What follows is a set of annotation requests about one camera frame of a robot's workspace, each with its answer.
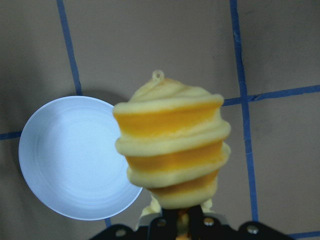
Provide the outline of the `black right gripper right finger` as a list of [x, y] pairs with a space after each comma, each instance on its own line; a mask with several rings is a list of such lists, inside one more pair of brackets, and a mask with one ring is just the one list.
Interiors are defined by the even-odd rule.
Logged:
[[224, 230], [222, 222], [213, 213], [204, 213], [200, 205], [187, 211], [189, 216], [189, 236], [191, 240], [222, 240]]

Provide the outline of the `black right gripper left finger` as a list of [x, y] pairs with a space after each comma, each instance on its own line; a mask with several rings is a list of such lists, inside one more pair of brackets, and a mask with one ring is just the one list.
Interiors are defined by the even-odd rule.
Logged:
[[177, 237], [178, 211], [174, 209], [161, 209], [159, 216], [149, 224], [148, 240], [175, 240]]

